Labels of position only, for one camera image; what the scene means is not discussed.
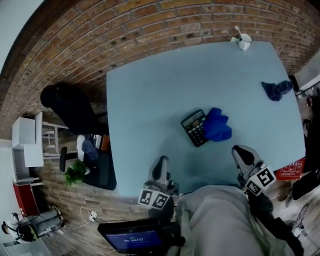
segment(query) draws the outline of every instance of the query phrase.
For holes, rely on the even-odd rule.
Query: red brick wall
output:
[[[10,136],[19,115],[54,116],[40,103],[47,85],[77,84],[99,113],[106,110],[107,71],[180,47],[229,41],[235,25],[255,41],[271,42],[294,73],[319,48],[319,19],[306,0],[48,0],[23,28],[27,36],[17,39],[1,73],[0,138]]]

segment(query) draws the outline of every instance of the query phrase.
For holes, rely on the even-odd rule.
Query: black office chair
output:
[[[40,95],[41,103],[51,108],[75,135],[109,135],[108,125],[98,121],[88,98],[78,88],[64,82],[49,85]],[[65,171],[66,160],[77,158],[77,153],[67,153],[63,147],[60,154],[60,170]],[[90,173],[83,182],[106,190],[114,190],[117,186],[111,149],[101,152],[99,158],[92,162],[84,155],[83,162],[90,168]]]

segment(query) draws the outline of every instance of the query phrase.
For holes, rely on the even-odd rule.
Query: red book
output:
[[[304,167],[305,158],[301,158],[285,167],[276,171],[276,179],[278,181],[297,181],[301,179]]]

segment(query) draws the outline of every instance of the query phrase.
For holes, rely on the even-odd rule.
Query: green plant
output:
[[[77,159],[71,167],[64,173],[65,182],[68,186],[73,183],[82,182],[85,177],[86,165]]]

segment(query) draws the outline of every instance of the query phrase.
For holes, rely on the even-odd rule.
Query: white cabinet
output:
[[[24,144],[36,143],[36,121],[34,119],[19,117],[12,126],[12,147],[22,150]]]

